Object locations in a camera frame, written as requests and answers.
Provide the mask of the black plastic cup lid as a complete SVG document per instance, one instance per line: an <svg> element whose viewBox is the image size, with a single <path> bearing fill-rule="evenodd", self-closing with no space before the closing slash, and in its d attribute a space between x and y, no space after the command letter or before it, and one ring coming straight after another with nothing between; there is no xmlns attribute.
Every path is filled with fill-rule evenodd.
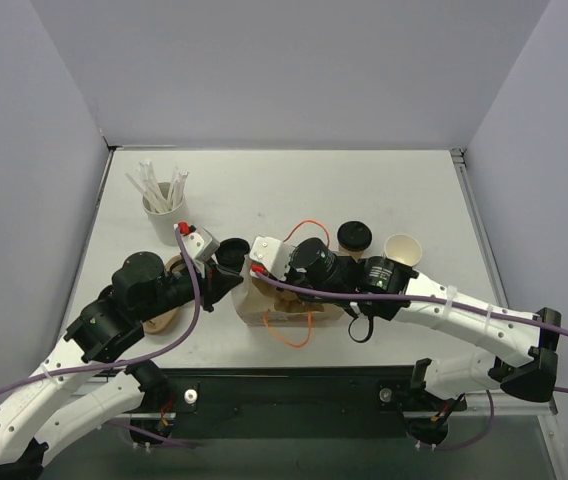
<svg viewBox="0 0 568 480"><path fill-rule="evenodd" d="M337 240L343 249L363 251L371 245L373 235L370 228L363 222L350 220L338 228Z"/></svg>

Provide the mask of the printed paper takeout bag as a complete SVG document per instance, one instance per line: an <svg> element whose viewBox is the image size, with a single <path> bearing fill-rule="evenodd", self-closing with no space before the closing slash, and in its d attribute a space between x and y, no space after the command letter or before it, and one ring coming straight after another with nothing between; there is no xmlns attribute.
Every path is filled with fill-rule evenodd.
<svg viewBox="0 0 568 480"><path fill-rule="evenodd" d="M231 298L237 315L247 326L264 327L280 342L302 348L309 343L315 327L336 325L343 312L334 305L301 300L295 293L279 290L253 275L255 272L267 275L274 268L273 275L282 281L293 250L288 243L290 239L290 236L283 240L255 237L242 266L243 282L232 290ZM306 337L297 342L289 340L277 331L279 327L304 327Z"/></svg>

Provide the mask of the brown paper coffee cup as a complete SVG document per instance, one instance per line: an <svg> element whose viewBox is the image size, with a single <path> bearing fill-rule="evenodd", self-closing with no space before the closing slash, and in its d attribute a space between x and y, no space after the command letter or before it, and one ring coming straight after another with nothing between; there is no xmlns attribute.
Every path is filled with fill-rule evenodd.
<svg viewBox="0 0 568 480"><path fill-rule="evenodd" d="M342 244L339 245L339 252L341 254L350 256L354 260L359 260L363 256L366 249L367 249L366 246L361 246L361 245L355 245L355 246L352 245L344 246Z"/></svg>

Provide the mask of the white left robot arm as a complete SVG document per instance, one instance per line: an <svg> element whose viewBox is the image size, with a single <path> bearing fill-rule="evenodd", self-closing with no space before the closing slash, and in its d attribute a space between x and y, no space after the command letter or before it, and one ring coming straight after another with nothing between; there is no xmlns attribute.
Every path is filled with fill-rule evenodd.
<svg viewBox="0 0 568 480"><path fill-rule="evenodd" d="M170 272L154 253L129 256L28 384L0 405L0 479L37 479L61 450L104 422L163 406L164 372L150 359L121 365L118 358L143 338L145 322L188 303L212 311L241 282L213 260Z"/></svg>

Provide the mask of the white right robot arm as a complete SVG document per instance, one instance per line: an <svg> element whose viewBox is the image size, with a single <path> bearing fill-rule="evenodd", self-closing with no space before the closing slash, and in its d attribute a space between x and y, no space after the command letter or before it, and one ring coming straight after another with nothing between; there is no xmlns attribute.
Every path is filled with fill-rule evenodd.
<svg viewBox="0 0 568 480"><path fill-rule="evenodd" d="M457 359L416 362L407 394L418 407L494 389L528 402L549 401L557 381L560 312L518 312L464 295L416 270L420 258L413 239L388 241L382 255L354 259L311 238L292 250L285 281L300 297L333 303L353 317L396 319L476 347Z"/></svg>

